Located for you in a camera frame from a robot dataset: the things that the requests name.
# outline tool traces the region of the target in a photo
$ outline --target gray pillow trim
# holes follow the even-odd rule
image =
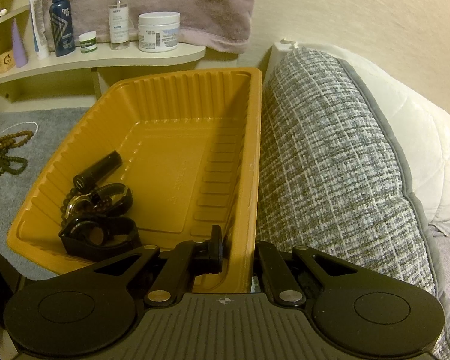
[[[433,282],[437,291],[436,297],[445,310],[445,336],[450,347],[450,300],[445,293],[445,274],[442,266],[442,261],[440,260],[440,252],[435,241],[433,240],[432,234],[428,230],[428,221],[425,217],[422,203],[416,197],[415,193],[413,193],[412,173],[410,171],[410,166],[408,165],[407,158],[405,157],[403,149],[399,144],[397,138],[395,137],[395,134],[390,127],[387,118],[383,114],[382,110],[377,104],[377,101],[373,97],[366,84],[347,61],[344,61],[342,59],[338,59],[338,61],[349,78],[353,81],[356,88],[361,93],[363,99],[368,105],[368,108],[372,112],[380,129],[382,130],[385,139],[388,141],[392,151],[395,154],[398,167],[402,174],[403,196],[410,202],[412,210],[415,214],[418,229],[427,251],[428,264],[430,265]]]

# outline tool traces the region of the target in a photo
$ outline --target gray tweed pillow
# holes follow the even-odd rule
[[[450,360],[436,245],[400,145],[349,64],[298,49],[275,69],[263,96],[259,181],[258,239],[282,251],[310,245],[435,295],[446,325],[434,355]]]

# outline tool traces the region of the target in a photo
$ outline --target product label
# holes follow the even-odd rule
[[[128,41],[128,7],[111,8],[108,12],[110,23],[110,42]]]
[[[97,49],[97,44],[94,43],[91,46],[81,46],[80,50],[82,51],[82,54],[91,53],[92,51],[95,51]]]
[[[47,38],[45,37],[45,24],[43,15],[43,3],[42,0],[35,0],[31,7],[32,18],[34,20],[34,37],[35,29],[38,34],[37,43],[42,47],[47,48]]]
[[[145,30],[139,33],[140,49],[154,50],[159,47],[175,47],[179,44],[179,29],[172,30]]]
[[[93,46],[94,44],[97,44],[97,39],[90,39],[90,40],[85,40],[84,42],[80,41],[80,46],[81,47],[90,47]]]
[[[50,21],[55,48],[63,48],[65,50],[74,48],[73,31],[71,26],[68,25],[68,21],[55,13],[51,13]]]

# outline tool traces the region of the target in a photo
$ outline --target clear spray bottle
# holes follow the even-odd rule
[[[111,0],[108,6],[110,23],[110,47],[112,50],[123,50],[130,46],[128,38],[128,1]]]

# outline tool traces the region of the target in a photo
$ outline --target blue spray bottle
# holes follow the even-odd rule
[[[55,55],[64,56],[75,50],[70,1],[52,0],[52,2],[53,4],[50,6],[50,23],[52,24]]]

